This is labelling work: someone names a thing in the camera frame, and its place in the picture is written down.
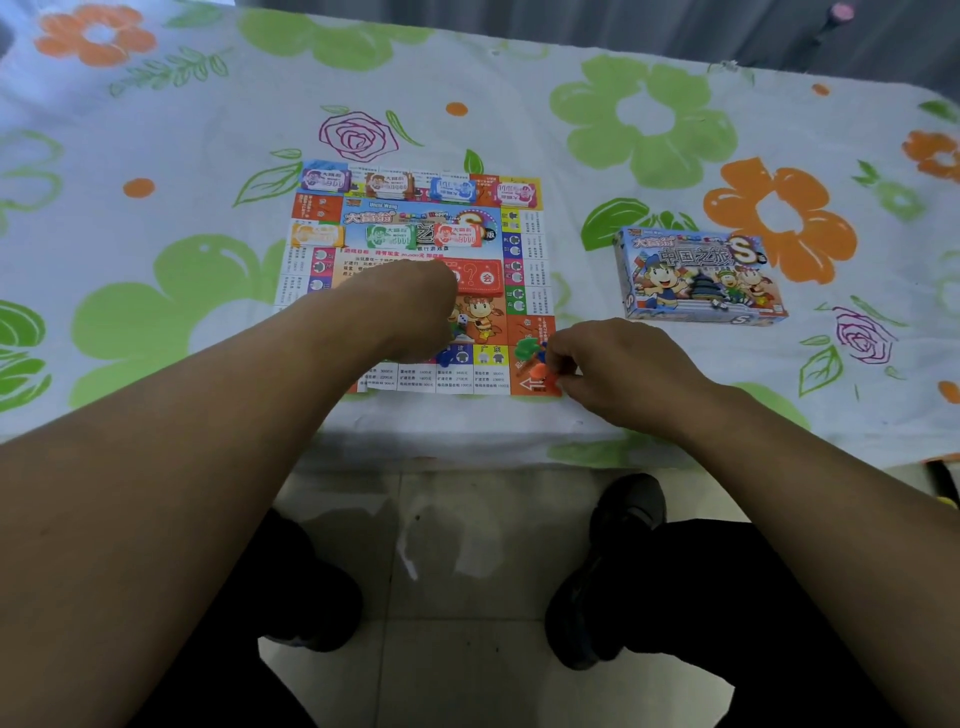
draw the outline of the floral tablecloth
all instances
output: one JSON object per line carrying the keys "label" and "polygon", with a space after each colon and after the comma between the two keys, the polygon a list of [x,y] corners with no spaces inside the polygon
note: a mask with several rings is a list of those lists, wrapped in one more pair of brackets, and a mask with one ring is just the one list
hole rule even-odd
{"label": "floral tablecloth", "polygon": [[[790,318],[665,325],[704,371],[881,466],[960,449],[960,114],[929,91],[194,2],[0,20],[6,437],[269,315],[303,161],[342,158],[540,177],[561,326],[622,314],[622,226],[761,235]],[[313,456],[684,461],[569,400],[374,391]]]}

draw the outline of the person's left hand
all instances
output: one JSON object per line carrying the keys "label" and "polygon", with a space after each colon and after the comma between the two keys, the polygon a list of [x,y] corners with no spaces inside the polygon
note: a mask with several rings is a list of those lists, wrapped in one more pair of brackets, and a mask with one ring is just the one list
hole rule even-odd
{"label": "person's left hand", "polygon": [[384,358],[426,361],[451,341],[457,279],[441,260],[383,263],[351,276],[336,290],[371,312],[371,323],[383,334]]}

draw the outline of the black pants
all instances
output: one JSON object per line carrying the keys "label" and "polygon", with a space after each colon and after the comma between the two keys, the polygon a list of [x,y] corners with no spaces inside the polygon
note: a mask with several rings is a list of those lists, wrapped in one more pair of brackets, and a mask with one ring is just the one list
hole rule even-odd
{"label": "black pants", "polygon": [[315,728],[260,659],[264,635],[292,638],[316,604],[316,558],[306,533],[270,511],[177,659],[128,724]]}
{"label": "black pants", "polygon": [[905,726],[753,525],[667,523],[620,551],[627,648],[733,685],[722,728]]}
{"label": "black pants", "polygon": [[[668,523],[620,551],[627,647],[675,655],[733,685],[722,728],[904,725],[752,525]],[[130,726],[203,718],[313,728],[256,646],[309,619],[297,610],[315,603],[313,563],[306,534],[271,511]]]}

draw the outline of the floor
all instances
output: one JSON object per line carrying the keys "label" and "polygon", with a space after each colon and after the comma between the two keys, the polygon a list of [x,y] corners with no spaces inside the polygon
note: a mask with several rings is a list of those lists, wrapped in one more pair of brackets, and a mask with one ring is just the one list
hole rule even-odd
{"label": "floor", "polygon": [[[652,471],[671,521],[746,521],[702,471]],[[921,466],[892,471],[928,490]],[[732,688],[663,655],[577,673],[542,615],[583,558],[587,522],[617,473],[295,473],[277,507],[360,583],[366,618],[326,655],[260,653],[323,728],[712,726]]]}

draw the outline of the person's left arm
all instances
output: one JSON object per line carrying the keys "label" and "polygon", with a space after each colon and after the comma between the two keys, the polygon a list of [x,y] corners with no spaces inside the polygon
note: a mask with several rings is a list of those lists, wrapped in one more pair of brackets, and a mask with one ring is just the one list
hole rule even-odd
{"label": "person's left arm", "polygon": [[455,295],[372,268],[0,447],[0,724],[124,725],[326,414],[449,343]]}

